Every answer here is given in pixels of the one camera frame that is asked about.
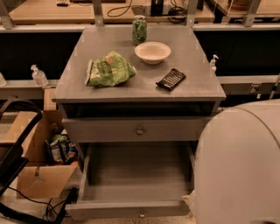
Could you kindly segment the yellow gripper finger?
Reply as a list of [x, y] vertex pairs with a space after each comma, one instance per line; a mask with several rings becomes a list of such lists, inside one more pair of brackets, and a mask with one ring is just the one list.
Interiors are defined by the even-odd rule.
[[187, 195], [184, 195], [182, 197], [182, 200], [190, 207], [190, 208], [194, 208], [195, 207], [195, 197], [196, 197], [196, 194], [195, 194], [195, 191], [192, 190], [191, 193], [187, 194]]

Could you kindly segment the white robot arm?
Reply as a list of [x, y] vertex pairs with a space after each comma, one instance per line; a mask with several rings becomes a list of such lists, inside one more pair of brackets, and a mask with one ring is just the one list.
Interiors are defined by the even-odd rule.
[[203, 129], [194, 191], [196, 224], [280, 224], [280, 100], [226, 108]]

